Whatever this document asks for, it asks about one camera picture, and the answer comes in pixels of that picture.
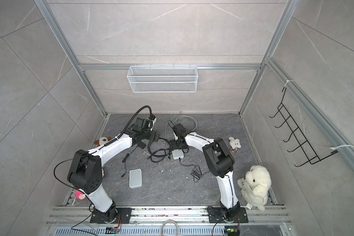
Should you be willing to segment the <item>black power adapter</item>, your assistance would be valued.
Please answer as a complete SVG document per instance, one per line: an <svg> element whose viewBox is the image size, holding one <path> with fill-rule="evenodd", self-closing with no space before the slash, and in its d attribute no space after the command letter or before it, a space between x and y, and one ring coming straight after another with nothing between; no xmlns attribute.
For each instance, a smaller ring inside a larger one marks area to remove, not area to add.
<svg viewBox="0 0 354 236"><path fill-rule="evenodd" d="M125 168L125 173L121 175L121 178L123 178L126 173L127 173L127 167L126 167L126 161L128 160L128 158L136 151L136 149L138 148L139 146L136 145L135 148L130 152L130 153L127 153L126 156L123 158L122 160L122 163L124 164L124 168ZM132 166L135 167L135 166L139 166L141 163L143 163L143 161L141 161L140 163L137 163L135 162Z"/></svg>

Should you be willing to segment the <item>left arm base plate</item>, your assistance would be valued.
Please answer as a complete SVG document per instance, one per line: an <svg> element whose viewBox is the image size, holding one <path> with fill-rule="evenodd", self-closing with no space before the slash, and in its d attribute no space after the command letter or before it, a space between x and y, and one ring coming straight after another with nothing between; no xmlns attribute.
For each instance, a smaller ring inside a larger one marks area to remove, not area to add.
<svg viewBox="0 0 354 236"><path fill-rule="evenodd" d="M128 224L130 222L132 213L132 208L120 207L111 208L107 212L100 212L99 210L94 210L90 223L97 224L118 224L119 220L122 224Z"/></svg>

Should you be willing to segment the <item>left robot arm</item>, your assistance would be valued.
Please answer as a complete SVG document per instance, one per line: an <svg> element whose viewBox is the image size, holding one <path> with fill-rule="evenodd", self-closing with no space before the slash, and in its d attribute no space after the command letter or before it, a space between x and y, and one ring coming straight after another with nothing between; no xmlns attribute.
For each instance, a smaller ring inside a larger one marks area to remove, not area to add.
<svg viewBox="0 0 354 236"><path fill-rule="evenodd" d="M74 154L67 181L70 187L82 192L94 206L93 214L106 223L117 218L115 202L102 186L103 166L117 154L134 145L144 149L144 140L153 141L155 115L150 106L141 107L129 120L121 133L109 142L91 150L79 150Z"/></svg>

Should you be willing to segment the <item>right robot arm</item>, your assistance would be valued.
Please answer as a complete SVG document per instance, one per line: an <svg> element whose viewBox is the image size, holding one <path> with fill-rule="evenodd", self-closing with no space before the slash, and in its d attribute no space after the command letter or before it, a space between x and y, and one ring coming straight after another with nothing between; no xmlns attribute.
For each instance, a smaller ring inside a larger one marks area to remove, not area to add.
<svg viewBox="0 0 354 236"><path fill-rule="evenodd" d="M221 215L227 221L234 220L241 207L233 182L235 160L224 140L206 138L196 132L189 132L182 124L174 125L172 130L177 138L173 141L175 148L183 150L194 147L203 152L207 167L218 182Z"/></svg>

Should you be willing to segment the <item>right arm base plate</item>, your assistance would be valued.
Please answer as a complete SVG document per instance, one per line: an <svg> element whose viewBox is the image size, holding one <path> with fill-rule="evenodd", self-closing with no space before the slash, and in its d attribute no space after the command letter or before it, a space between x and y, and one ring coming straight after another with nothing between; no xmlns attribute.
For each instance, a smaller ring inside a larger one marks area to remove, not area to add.
<svg viewBox="0 0 354 236"><path fill-rule="evenodd" d="M226 210L221 207L207 207L207 214L210 223L248 223L246 209L237 207L234 210Z"/></svg>

